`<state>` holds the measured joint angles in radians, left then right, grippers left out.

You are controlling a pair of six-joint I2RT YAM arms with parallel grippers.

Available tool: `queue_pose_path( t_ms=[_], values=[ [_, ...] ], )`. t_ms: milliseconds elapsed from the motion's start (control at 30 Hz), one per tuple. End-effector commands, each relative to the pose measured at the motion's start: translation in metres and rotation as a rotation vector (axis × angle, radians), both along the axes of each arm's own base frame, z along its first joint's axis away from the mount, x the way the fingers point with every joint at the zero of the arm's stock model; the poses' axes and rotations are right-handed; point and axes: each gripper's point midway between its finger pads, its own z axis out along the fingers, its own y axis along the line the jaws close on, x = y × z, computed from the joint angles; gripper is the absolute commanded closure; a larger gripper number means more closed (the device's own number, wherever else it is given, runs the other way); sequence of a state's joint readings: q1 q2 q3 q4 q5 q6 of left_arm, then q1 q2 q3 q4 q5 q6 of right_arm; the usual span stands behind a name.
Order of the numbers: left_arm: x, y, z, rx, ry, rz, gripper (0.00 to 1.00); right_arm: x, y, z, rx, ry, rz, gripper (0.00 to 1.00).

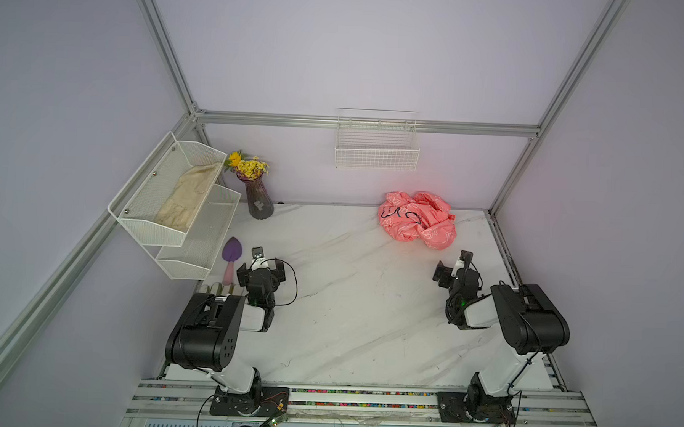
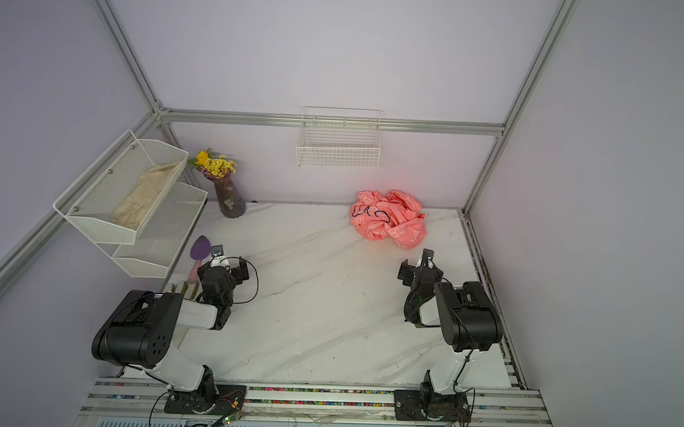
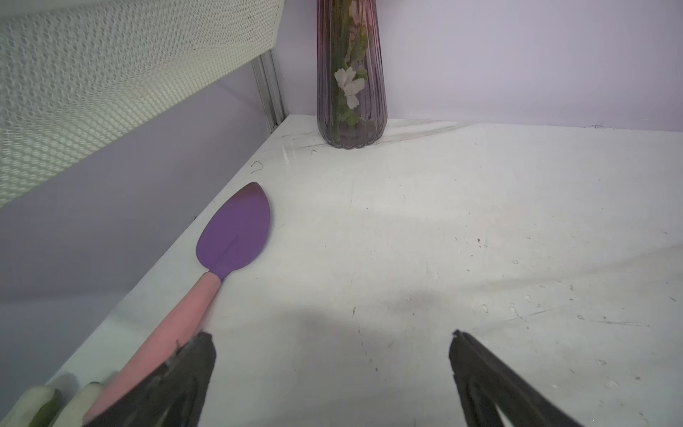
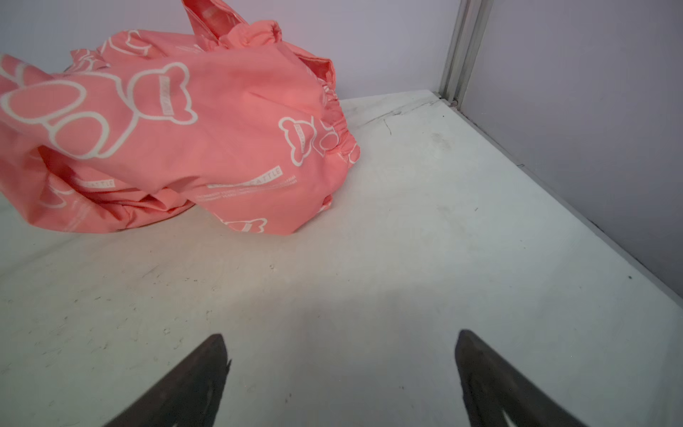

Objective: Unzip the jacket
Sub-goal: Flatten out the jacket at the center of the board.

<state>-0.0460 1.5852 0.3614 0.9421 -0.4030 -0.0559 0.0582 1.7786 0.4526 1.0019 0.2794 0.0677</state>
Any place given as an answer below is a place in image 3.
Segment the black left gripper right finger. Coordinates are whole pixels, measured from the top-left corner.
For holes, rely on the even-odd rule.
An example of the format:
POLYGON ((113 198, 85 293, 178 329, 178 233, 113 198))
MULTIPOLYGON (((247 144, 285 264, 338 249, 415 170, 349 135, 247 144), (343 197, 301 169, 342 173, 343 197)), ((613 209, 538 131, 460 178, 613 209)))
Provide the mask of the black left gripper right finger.
POLYGON ((453 332, 448 357, 462 412, 469 426, 573 426, 574 418, 553 405, 474 336, 453 332))

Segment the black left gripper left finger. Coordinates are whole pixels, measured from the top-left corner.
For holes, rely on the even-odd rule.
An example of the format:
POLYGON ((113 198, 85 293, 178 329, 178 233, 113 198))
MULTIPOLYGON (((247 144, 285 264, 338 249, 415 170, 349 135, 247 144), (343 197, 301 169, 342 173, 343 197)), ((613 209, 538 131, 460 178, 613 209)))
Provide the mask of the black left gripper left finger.
POLYGON ((88 425, 197 426, 215 361, 213 336, 206 332, 196 334, 88 425))

